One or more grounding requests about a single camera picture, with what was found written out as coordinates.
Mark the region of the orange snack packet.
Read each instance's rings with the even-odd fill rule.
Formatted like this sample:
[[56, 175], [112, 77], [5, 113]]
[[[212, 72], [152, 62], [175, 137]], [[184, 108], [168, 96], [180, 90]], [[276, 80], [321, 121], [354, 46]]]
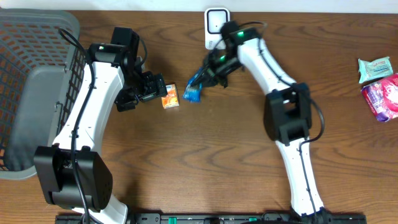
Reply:
[[179, 106], [180, 103], [176, 84], [169, 84], [166, 86], [166, 89], [167, 94], [161, 97], [163, 108], [169, 109]]

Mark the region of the blue Oreo cookie pack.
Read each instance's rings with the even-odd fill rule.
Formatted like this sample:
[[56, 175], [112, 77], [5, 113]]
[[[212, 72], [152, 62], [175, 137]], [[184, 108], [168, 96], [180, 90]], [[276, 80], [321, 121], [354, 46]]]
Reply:
[[200, 72], [202, 71], [202, 68], [200, 67], [194, 74], [194, 76], [192, 76], [186, 87], [185, 87], [185, 91], [183, 93], [182, 98], [184, 100], [187, 100], [191, 103], [199, 103], [201, 102], [200, 100], [200, 95], [201, 95], [201, 90], [202, 90], [202, 85], [199, 85], [197, 87], [194, 87], [192, 85], [193, 81], [199, 76]]

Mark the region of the mint green wipes pack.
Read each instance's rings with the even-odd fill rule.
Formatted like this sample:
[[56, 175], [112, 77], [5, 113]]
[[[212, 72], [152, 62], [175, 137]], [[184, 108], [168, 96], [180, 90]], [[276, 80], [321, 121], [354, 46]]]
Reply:
[[390, 57], [379, 58], [372, 62], [359, 59], [358, 65], [358, 72], [360, 73], [360, 84], [375, 80], [377, 78], [388, 77], [393, 74]]

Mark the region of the purple snack package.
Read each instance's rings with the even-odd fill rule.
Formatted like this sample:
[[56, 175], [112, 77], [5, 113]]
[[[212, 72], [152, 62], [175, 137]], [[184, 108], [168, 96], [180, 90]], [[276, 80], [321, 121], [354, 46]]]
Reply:
[[380, 122], [397, 118], [397, 74], [382, 78], [361, 89], [372, 113]]

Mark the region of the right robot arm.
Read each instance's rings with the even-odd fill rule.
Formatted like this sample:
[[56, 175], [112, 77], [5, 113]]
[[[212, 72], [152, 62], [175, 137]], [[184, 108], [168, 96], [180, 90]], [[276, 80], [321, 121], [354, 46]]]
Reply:
[[286, 74], [269, 52], [255, 22], [242, 25], [229, 21], [221, 26], [221, 41], [225, 53], [209, 52], [202, 71], [192, 81], [193, 87], [228, 86], [227, 76], [244, 67], [261, 87], [266, 99], [264, 127], [281, 153], [290, 184], [291, 208], [302, 220], [318, 221], [323, 202], [318, 194], [310, 161], [312, 109], [320, 123], [325, 119], [310, 96], [307, 84], [297, 83]]

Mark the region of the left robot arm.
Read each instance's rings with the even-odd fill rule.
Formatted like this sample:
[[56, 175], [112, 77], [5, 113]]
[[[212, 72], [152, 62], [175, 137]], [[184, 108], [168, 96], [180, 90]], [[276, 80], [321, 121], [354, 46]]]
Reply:
[[112, 108], [133, 110], [167, 94], [161, 74], [143, 71], [144, 45], [130, 28], [116, 27], [110, 43], [81, 52], [84, 76], [72, 112], [50, 146], [40, 146], [34, 167], [47, 203], [78, 212], [78, 223], [127, 223], [128, 206], [113, 195], [113, 176], [101, 154]]

